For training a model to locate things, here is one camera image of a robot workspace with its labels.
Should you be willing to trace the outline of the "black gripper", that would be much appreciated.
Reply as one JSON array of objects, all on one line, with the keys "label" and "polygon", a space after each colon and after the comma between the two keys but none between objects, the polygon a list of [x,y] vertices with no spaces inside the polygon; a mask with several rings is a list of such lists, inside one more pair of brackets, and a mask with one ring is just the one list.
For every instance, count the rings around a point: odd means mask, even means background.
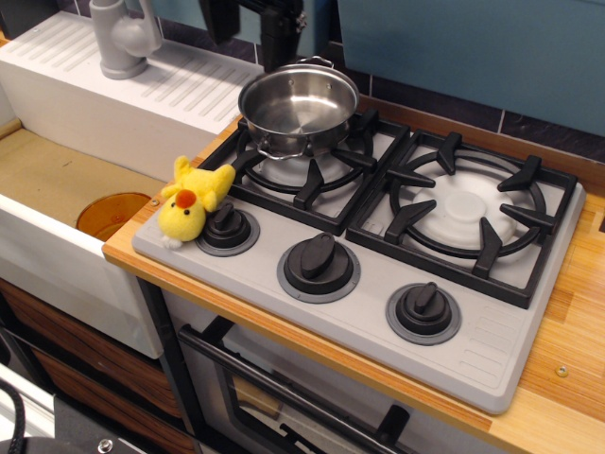
[{"label": "black gripper", "polygon": [[240,32],[240,6],[261,13],[261,47],[265,72],[290,64],[303,30],[301,0],[200,0],[205,25],[215,44]]}]

